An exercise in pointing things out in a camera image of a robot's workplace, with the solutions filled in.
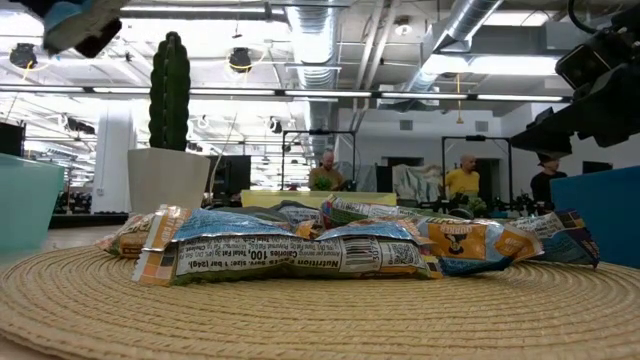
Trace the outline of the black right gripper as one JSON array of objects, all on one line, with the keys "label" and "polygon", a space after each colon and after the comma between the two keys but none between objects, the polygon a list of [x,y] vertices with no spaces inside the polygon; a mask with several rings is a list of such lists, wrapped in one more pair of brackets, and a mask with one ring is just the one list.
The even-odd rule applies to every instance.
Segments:
[{"label": "black right gripper", "polygon": [[[616,14],[612,25],[623,43],[624,62],[601,75],[574,102],[578,106],[580,140],[593,138],[610,147],[639,133],[639,5]],[[510,139],[512,147],[546,156],[572,154],[574,129],[565,109],[549,107]]]}]

